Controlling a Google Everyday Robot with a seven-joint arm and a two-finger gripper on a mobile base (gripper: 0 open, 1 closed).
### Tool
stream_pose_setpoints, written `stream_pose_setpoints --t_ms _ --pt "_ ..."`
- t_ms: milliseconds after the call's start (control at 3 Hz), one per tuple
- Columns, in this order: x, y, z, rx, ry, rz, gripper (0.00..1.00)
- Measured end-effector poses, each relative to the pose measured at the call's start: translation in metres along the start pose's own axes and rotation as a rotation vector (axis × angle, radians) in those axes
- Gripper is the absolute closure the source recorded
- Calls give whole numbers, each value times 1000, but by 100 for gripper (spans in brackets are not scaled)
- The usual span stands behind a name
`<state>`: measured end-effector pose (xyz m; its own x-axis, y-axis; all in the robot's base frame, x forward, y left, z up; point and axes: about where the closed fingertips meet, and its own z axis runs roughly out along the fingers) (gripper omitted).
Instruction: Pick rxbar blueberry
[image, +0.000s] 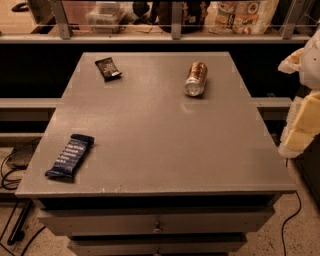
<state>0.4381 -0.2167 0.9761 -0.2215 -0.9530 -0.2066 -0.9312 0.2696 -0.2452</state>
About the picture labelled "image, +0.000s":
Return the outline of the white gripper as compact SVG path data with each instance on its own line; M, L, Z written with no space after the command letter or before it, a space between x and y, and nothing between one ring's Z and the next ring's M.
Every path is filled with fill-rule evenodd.
M292 74L299 72L300 83L312 90L320 89L320 30L306 43L304 49L287 56L278 70ZM284 158L296 158L320 134L320 91L312 91L304 98L296 96L291 103L278 152Z

